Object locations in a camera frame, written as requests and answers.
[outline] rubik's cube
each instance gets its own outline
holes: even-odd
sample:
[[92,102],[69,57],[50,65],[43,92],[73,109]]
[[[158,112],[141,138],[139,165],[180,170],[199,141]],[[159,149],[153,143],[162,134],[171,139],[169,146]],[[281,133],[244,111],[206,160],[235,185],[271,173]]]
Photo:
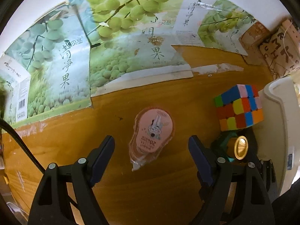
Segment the rubik's cube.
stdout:
[[257,89],[252,85],[236,85],[215,97],[221,131],[250,127],[263,120]]

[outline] green cube square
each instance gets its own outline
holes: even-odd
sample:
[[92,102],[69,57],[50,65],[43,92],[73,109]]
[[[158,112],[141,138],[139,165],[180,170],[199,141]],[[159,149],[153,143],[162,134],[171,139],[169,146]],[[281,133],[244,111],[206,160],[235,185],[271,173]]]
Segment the green cube square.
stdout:
[[218,95],[217,97],[215,97],[214,102],[216,104],[216,107],[222,107],[223,106],[222,96]]

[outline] wooden table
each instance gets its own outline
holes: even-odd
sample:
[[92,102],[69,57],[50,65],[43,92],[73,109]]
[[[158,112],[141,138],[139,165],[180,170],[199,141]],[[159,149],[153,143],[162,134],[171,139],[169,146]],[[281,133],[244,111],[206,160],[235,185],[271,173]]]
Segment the wooden table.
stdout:
[[[106,135],[115,138],[115,152],[100,183],[93,188],[110,224],[188,224],[202,206],[197,169],[188,151],[188,138],[197,135],[205,146],[220,134],[213,98],[235,84],[254,84],[261,90],[272,81],[267,67],[247,65],[242,56],[217,49],[176,46],[191,67],[230,63],[242,72],[194,74],[179,79],[125,89],[92,98],[93,107],[17,131],[46,168],[74,163],[99,146]],[[173,117],[175,136],[157,160],[132,171],[128,143],[136,115],[146,107],[161,107]],[[21,148],[3,136],[5,171],[16,200],[29,212],[42,177]],[[72,186],[70,196],[75,198]],[[76,221],[83,224],[74,209]]]

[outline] wooden tabletop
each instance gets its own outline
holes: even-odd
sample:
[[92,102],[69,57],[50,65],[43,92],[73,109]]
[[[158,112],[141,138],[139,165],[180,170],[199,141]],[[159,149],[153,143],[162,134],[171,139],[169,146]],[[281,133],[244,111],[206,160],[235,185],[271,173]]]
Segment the wooden tabletop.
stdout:
[[[188,138],[197,135],[205,146],[220,134],[213,98],[235,84],[261,90],[272,81],[267,67],[247,65],[242,56],[217,49],[174,46],[191,67],[229,63],[242,72],[194,74],[179,79],[125,89],[92,98],[93,107],[18,128],[18,133],[46,168],[74,163],[99,146],[106,135],[115,138],[115,151],[100,183],[93,188],[110,224],[188,224],[201,209],[197,169],[188,151]],[[128,144],[136,115],[146,107],[167,110],[175,135],[158,159],[132,171]],[[42,177],[21,148],[4,134],[5,172],[16,200],[29,212]],[[75,199],[72,186],[70,196]],[[74,209],[78,224],[83,224]]]

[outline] cartoon character print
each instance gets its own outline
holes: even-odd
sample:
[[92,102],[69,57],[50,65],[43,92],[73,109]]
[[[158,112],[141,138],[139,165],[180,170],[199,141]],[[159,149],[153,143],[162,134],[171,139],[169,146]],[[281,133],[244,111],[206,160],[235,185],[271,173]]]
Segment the cartoon character print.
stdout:
[[163,123],[161,122],[161,116],[156,115],[155,119],[152,120],[152,124],[150,124],[148,127],[148,135],[151,138],[160,140],[162,127],[163,127]]

